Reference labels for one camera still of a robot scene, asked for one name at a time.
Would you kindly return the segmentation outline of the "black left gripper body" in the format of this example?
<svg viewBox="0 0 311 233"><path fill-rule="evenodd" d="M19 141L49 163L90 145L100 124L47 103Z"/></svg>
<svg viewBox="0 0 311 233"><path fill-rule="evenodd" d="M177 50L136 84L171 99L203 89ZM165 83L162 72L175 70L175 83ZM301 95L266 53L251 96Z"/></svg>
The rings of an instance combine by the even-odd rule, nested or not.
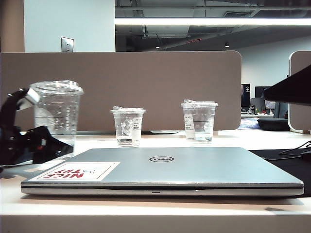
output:
<svg viewBox="0 0 311 233"><path fill-rule="evenodd" d="M10 166L33 160L30 151L30 135L34 129L26 134L20 133L20 127L0 127L0 165Z"/></svg>

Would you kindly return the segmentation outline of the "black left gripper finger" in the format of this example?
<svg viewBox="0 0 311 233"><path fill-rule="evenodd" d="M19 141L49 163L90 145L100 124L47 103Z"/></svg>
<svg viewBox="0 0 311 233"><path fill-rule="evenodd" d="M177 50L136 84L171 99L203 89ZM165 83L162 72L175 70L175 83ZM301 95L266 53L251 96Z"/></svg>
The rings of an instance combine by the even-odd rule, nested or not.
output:
<svg viewBox="0 0 311 233"><path fill-rule="evenodd" d="M47 126L37 127L33 133L33 164L41 164L73 152L73 146L54 138Z"/></svg>
<svg viewBox="0 0 311 233"><path fill-rule="evenodd" d="M8 94L7 100L0 109L0 127L10 129L14 126L16 112L36 105L40 95L32 88L20 88Z"/></svg>

